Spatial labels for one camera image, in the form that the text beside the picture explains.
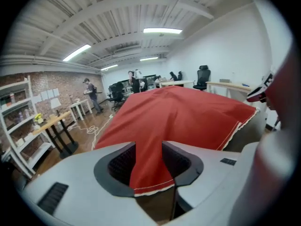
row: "fluorescent light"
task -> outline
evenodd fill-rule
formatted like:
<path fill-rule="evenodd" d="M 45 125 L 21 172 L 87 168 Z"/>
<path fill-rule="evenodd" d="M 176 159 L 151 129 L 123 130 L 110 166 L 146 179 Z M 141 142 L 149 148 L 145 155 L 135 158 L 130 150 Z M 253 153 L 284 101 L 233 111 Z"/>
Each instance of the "fluorescent light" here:
<path fill-rule="evenodd" d="M 159 57 L 142 58 L 142 59 L 140 59 L 140 61 L 151 60 L 151 59 L 157 59 L 157 58 L 159 58 Z"/>
<path fill-rule="evenodd" d="M 182 30 L 173 28 L 145 28 L 143 32 L 167 32 L 179 34 L 182 32 Z"/>
<path fill-rule="evenodd" d="M 80 54 L 82 51 L 85 51 L 86 49 L 90 48 L 90 45 L 84 45 L 83 47 L 79 48 L 78 50 L 74 51 L 72 54 L 70 54 L 69 56 L 67 56 L 65 59 L 63 59 L 63 61 L 69 61 L 70 59 L 72 59 L 73 57 L 75 57 L 76 55 Z"/>
<path fill-rule="evenodd" d="M 108 70 L 108 69 L 110 69 L 110 68 L 113 68 L 113 67 L 116 67 L 116 66 L 118 66 L 118 65 L 111 65 L 111 66 L 109 66 L 109 67 L 105 67 L 105 68 L 103 68 L 103 69 L 100 69 L 100 70 Z"/>

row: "black table leg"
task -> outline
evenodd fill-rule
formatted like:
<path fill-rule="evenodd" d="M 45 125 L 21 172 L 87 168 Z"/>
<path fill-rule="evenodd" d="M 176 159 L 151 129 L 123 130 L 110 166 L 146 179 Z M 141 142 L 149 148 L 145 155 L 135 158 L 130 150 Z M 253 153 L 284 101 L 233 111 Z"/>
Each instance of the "black table leg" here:
<path fill-rule="evenodd" d="M 69 139 L 71 140 L 72 144 L 74 144 L 74 140 L 73 140 L 73 138 L 71 137 L 71 135 L 70 135 L 69 131 L 67 130 L 67 128 L 65 127 L 65 124 L 64 124 L 63 120 L 60 120 L 60 122 L 61 122 L 61 125 L 62 125 L 64 131 L 65 131 L 66 134 L 67 134 L 67 137 L 69 137 Z"/>
<path fill-rule="evenodd" d="M 57 150 L 62 153 L 63 151 L 61 150 L 61 148 L 58 146 L 58 144 L 55 142 L 54 138 L 52 137 L 52 135 L 50 134 L 50 131 L 48 129 L 45 130 L 47 135 L 49 136 L 51 142 L 53 143 L 53 145 L 55 145 L 55 147 L 57 148 Z"/>
<path fill-rule="evenodd" d="M 66 143 L 61 138 L 60 134 L 57 132 L 55 126 L 52 125 L 51 128 L 52 128 L 53 132 L 55 133 L 57 139 L 60 141 L 60 143 L 63 146 L 63 152 L 60 153 L 60 157 L 61 158 L 66 158 L 68 156 L 71 156 L 76 151 L 76 149 L 79 147 L 79 144 L 72 139 L 72 137 L 70 136 L 69 133 L 67 133 L 69 139 L 71 140 L 71 143 L 66 145 Z"/>

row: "red cloth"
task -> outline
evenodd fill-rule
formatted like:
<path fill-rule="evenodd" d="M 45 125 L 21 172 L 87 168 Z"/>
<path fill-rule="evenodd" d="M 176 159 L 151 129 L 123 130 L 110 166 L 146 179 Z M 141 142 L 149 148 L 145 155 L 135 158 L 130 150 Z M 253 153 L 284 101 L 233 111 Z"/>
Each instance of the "red cloth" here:
<path fill-rule="evenodd" d="M 179 86 L 132 94 L 112 119 L 95 149 L 136 142 L 130 187 L 152 194 L 174 184 L 162 160 L 162 141 L 222 150 L 255 108 L 239 101 Z"/>

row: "white wall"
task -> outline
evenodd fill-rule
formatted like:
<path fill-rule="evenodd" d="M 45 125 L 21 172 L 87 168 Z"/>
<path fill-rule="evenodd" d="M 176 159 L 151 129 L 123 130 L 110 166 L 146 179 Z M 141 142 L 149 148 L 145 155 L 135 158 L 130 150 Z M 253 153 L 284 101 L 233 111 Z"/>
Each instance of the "white wall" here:
<path fill-rule="evenodd" d="M 293 35 L 278 10 L 268 0 L 254 0 L 254 2 L 262 17 L 269 38 L 272 60 L 270 69 L 276 73 L 284 63 L 287 53 L 292 46 Z M 270 126 L 274 126 L 277 119 L 276 111 L 267 109 L 267 113 L 267 123 Z"/>
<path fill-rule="evenodd" d="M 105 93 L 107 94 L 109 92 L 109 86 L 117 83 L 118 81 L 124 81 L 128 80 L 128 71 L 135 71 L 136 69 L 140 70 L 143 76 L 147 75 L 161 75 L 166 76 L 162 73 L 164 73 L 163 70 L 164 63 L 163 62 L 145 62 L 144 64 L 141 62 L 139 64 L 135 65 L 122 65 L 118 66 L 116 68 L 112 68 L 112 70 L 103 71 L 103 87 L 105 90 Z"/>
<path fill-rule="evenodd" d="M 182 70 L 184 79 L 197 81 L 200 65 L 208 65 L 211 81 L 231 79 L 258 85 L 269 70 L 268 38 L 256 6 L 252 3 L 213 21 L 188 38 L 182 48 L 168 56 L 166 70 Z M 225 89 L 216 88 L 225 95 Z"/>

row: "shelving unit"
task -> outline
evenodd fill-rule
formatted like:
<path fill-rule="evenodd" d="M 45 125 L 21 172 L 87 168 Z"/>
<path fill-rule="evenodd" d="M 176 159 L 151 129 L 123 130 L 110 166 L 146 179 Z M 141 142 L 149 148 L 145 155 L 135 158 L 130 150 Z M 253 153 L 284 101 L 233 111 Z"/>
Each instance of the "shelving unit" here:
<path fill-rule="evenodd" d="M 32 86 L 31 86 L 31 80 L 30 76 L 27 77 L 27 80 L 9 84 L 6 86 L 0 87 L 0 97 L 9 96 L 11 92 L 20 92 L 25 91 L 26 99 L 18 101 L 16 103 L 11 104 L 10 106 L 0 109 L 0 121 L 3 127 L 3 130 L 8 138 L 8 141 L 10 143 L 10 148 L 6 151 L 5 157 L 1 157 L 1 160 L 7 160 L 10 156 L 12 159 L 16 162 L 16 164 L 20 167 L 20 169 L 26 174 L 29 178 L 32 178 L 32 175 L 35 174 L 35 171 L 32 169 L 34 165 L 38 162 L 38 160 L 41 158 L 41 156 L 49 149 L 49 147 L 55 147 L 49 136 L 45 132 L 41 132 L 37 135 L 32 136 L 29 138 L 29 140 L 25 141 L 25 143 L 19 147 L 15 145 L 11 138 L 11 133 L 20 128 L 21 126 L 25 125 L 29 121 L 33 120 L 35 115 L 38 114 L 35 104 L 33 103 L 33 94 L 32 94 Z M 8 115 L 9 113 L 12 113 L 15 110 L 18 110 L 26 105 L 31 104 L 33 107 L 34 115 L 30 116 L 29 118 L 26 118 L 22 122 L 16 124 L 11 129 L 7 129 L 4 116 Z M 37 136 L 43 134 L 45 138 L 47 139 L 47 142 L 42 138 L 43 143 L 40 145 L 40 147 L 33 153 L 33 155 L 26 161 L 24 157 L 21 155 L 22 150 L 24 150 L 30 142 L 32 142 Z"/>

